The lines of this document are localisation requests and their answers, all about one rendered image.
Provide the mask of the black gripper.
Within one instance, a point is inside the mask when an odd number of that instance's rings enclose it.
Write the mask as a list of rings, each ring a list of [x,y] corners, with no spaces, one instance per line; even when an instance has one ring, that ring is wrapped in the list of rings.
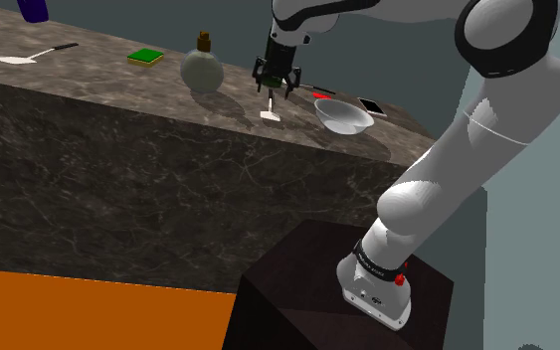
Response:
[[[301,68],[293,65],[296,46],[279,44],[273,37],[268,37],[265,58],[256,57],[252,77],[260,92],[264,78],[283,79],[285,81],[284,98],[300,86]]]

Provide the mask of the clear glass bowl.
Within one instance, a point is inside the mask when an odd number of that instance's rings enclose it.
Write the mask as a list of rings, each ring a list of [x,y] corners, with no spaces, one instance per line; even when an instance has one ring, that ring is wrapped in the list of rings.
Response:
[[[358,134],[374,124],[374,119],[369,113],[341,100],[317,99],[314,107],[323,126],[337,134]]]

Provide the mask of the dark robot stand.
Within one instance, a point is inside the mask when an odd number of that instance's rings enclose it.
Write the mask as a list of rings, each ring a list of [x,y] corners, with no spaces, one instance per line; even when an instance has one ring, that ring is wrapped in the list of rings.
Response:
[[[247,269],[222,350],[444,350],[454,283],[408,259],[412,310],[393,331],[346,302],[336,266],[365,231],[305,220]]]

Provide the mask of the dark blue container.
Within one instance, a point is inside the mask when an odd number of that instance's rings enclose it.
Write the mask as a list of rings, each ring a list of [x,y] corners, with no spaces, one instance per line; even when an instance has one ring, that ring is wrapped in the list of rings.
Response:
[[[16,0],[24,20],[28,23],[42,23],[49,20],[46,0]]]

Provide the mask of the round glass bottle brown cork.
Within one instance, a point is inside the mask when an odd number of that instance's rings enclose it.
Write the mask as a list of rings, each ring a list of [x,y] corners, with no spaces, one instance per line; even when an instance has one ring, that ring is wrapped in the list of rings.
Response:
[[[222,63],[213,54],[211,45],[210,33],[201,31],[196,48],[185,55],[180,65],[182,81],[197,93],[214,92],[224,80]]]

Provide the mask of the white smartphone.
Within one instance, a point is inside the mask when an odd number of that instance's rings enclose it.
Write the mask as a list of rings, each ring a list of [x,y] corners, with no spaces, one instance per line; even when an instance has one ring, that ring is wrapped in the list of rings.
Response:
[[[364,106],[367,112],[382,117],[386,117],[387,113],[374,101],[363,97],[358,97],[359,102]]]

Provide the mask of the green and yellow sponge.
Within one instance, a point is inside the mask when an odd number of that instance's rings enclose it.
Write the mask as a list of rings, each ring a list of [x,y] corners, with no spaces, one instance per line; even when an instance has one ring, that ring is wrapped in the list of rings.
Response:
[[[127,56],[127,62],[141,67],[153,67],[164,58],[162,52],[143,48]]]

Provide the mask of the white scraper with green handle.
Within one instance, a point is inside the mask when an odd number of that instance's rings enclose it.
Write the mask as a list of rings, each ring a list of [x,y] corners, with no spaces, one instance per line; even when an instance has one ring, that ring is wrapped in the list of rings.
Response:
[[[260,118],[280,121],[280,116],[275,113],[275,94],[274,91],[281,87],[281,80],[278,78],[264,78],[263,85],[268,88],[268,108],[260,112]]]

